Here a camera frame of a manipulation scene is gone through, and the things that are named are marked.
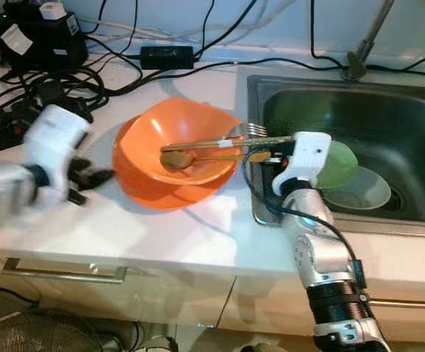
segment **metal spoon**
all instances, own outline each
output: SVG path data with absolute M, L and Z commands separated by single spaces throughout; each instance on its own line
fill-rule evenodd
M 206 160 L 243 160 L 245 154 L 224 156 L 203 156 L 196 158 L 194 153 L 184 151 L 172 151 L 161 154 L 160 163 L 163 167 L 174 170 L 185 169 L 197 161 Z M 250 157 L 252 163 L 261 163 L 271 157 L 271 152 L 259 152 Z

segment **faucet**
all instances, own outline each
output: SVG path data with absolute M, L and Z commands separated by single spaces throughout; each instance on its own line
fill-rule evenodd
M 383 22 L 387 18 L 388 13 L 390 12 L 391 7 L 395 0 L 383 0 L 383 4 L 380 7 L 379 13 L 375 18 L 374 23 L 368 34 L 359 44 L 357 51 L 350 51 L 347 53 L 347 60 L 349 63 L 349 68 L 342 72 L 341 77 L 345 81 L 358 81 L 360 78 L 364 77 L 366 74 L 366 60 L 370 54 L 372 48 L 374 47 L 374 40 L 377 34 L 379 33 L 380 27 L 382 27 Z

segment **drawer handle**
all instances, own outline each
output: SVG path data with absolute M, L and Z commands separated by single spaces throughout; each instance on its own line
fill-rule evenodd
M 118 266 L 113 276 L 95 275 L 95 274 L 78 274 L 65 271 L 48 271 L 17 268 L 20 258 L 7 258 L 4 267 L 1 270 L 5 275 L 16 275 L 24 277 L 36 277 L 39 279 L 55 279 L 68 280 L 75 282 L 92 282 L 96 284 L 113 284 L 120 285 L 126 278 L 127 267 Z
M 397 301 L 396 299 L 371 299 L 373 307 L 425 309 L 425 301 Z

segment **light green plate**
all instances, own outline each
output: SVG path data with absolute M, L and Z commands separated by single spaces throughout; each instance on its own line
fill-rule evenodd
M 332 141 L 327 162 L 318 175 L 317 188 L 335 188 L 348 183 L 356 174 L 359 163 L 347 145 Z

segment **utensil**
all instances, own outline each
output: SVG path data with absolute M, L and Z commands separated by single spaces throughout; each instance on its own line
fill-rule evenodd
M 220 160 L 235 160 L 240 161 L 246 154 L 240 155 L 223 155 L 223 156 L 203 156 L 202 158 L 196 158 L 194 153 L 191 152 L 180 152 L 172 151 L 165 152 L 160 157 L 161 165 L 169 167 L 171 169 L 185 169 L 191 166 L 192 163 L 198 161 L 220 161 Z M 252 163 L 261 163 L 271 156 L 271 152 L 259 152 L 251 155 L 249 161 Z
M 141 115 L 119 145 L 127 162 L 149 178 L 177 186 L 200 185 L 223 176 L 236 162 L 194 163 L 183 170 L 165 169 L 160 164 L 161 146 L 214 138 L 239 123 L 235 117 L 212 106 L 171 98 Z M 198 150 L 195 154 L 198 158 L 238 155 L 241 148 Z
M 127 160 L 120 148 L 120 140 L 135 123 L 128 121 L 119 131 L 112 153 L 112 164 L 124 193 L 140 205 L 156 210 L 175 210 L 196 204 L 223 187 L 235 172 L 235 165 L 223 176 L 197 186 L 177 186 L 163 183 L 138 170 Z
M 264 126 L 256 125 L 255 123 L 242 122 L 236 126 L 233 126 L 227 134 L 224 134 L 223 136 L 214 139 L 210 139 L 210 141 L 219 141 L 223 139 L 236 138 L 241 136 L 267 137 L 268 133 L 266 131 L 266 127 Z
M 341 187 L 357 174 L 358 166 L 356 155 L 347 145 L 332 141 L 326 163 L 318 175 L 316 187 Z
M 224 139 L 221 141 L 204 141 L 190 143 L 176 143 L 161 147 L 162 152 L 173 150 L 196 150 L 196 149 L 222 149 L 232 147 L 263 147 L 284 142 L 291 142 L 291 136 L 264 137 L 251 139 Z
M 379 208 L 391 197 L 388 183 L 377 173 L 361 166 L 348 183 L 342 187 L 324 189 L 322 193 L 330 203 L 358 210 Z

